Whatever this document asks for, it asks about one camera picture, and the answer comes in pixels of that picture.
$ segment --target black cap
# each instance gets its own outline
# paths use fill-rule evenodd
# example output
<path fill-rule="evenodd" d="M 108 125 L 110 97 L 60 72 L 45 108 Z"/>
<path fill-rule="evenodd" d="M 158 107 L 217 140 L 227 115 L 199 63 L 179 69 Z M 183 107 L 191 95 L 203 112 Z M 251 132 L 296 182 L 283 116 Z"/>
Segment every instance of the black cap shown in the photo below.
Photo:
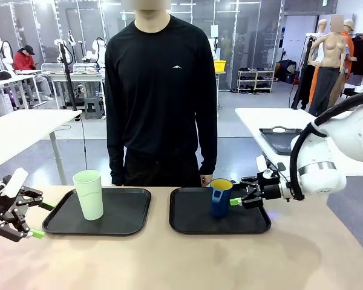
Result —
<path fill-rule="evenodd" d="M 34 53 L 34 49 L 32 48 L 32 46 L 31 46 L 31 45 L 26 45 L 26 46 L 24 47 L 24 50 L 25 50 L 26 52 L 28 52 L 29 54 L 31 54 L 32 56 L 34 56 L 34 55 L 35 55 L 35 53 Z"/>
<path fill-rule="evenodd" d="M 7 71 L 0 72 L 0 80 L 9 80 L 9 79 L 12 79 L 12 76 L 9 72 Z"/>

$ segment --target shoe rack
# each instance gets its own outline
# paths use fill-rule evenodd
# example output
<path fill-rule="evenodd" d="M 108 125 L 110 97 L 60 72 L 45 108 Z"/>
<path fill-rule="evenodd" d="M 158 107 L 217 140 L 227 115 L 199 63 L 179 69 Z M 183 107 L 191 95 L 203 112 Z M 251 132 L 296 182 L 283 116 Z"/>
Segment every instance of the shoe rack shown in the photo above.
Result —
<path fill-rule="evenodd" d="M 253 77 L 252 80 L 241 80 L 242 77 Z M 263 90 L 272 92 L 273 88 L 273 80 L 274 80 L 274 71 L 238 71 L 237 77 L 237 89 L 240 91 L 254 91 L 254 90 Z M 266 88 L 257 88 L 260 83 L 269 83 L 269 87 Z M 244 87 L 249 85 L 252 88 L 241 88 L 241 85 Z"/>

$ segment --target shoe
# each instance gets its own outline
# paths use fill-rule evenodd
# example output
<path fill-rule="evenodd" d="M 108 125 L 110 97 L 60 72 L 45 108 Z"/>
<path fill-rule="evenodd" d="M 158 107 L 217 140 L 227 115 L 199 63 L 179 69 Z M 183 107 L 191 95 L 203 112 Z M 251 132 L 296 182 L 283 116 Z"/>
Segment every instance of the shoe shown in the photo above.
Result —
<path fill-rule="evenodd" d="M 51 97 L 48 97 L 48 96 L 46 96 L 46 95 L 43 95 L 42 96 L 42 101 L 52 101 L 52 100 L 54 100 L 53 98 L 51 98 Z"/>

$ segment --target man's hand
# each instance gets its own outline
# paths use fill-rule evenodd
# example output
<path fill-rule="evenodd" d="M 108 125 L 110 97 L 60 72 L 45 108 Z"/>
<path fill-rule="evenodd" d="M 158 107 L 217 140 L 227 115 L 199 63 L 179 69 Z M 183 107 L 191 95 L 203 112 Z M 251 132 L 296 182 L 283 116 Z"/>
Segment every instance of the man's hand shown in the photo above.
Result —
<path fill-rule="evenodd" d="M 206 187 L 212 181 L 212 175 L 200 175 L 201 186 Z"/>

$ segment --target black pants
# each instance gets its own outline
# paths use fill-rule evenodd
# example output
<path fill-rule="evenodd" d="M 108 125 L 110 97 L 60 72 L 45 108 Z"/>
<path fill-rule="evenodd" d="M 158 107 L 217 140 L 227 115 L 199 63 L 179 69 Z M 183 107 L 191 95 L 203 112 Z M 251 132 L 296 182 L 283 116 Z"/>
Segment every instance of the black pants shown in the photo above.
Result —
<path fill-rule="evenodd" d="M 158 160 L 128 149 L 125 186 L 201 187 L 197 158 L 191 154 Z"/>
<path fill-rule="evenodd" d="M 306 109 L 309 103 L 310 87 L 312 86 L 314 73 L 315 67 L 313 65 L 307 65 L 301 72 L 301 83 L 298 85 L 292 108 L 296 109 L 301 100 L 301 109 Z"/>
<path fill-rule="evenodd" d="M 329 96 L 338 77 L 339 68 L 320 67 L 315 95 L 313 96 L 312 105 L 309 108 L 311 115 L 317 117 L 328 109 Z"/>

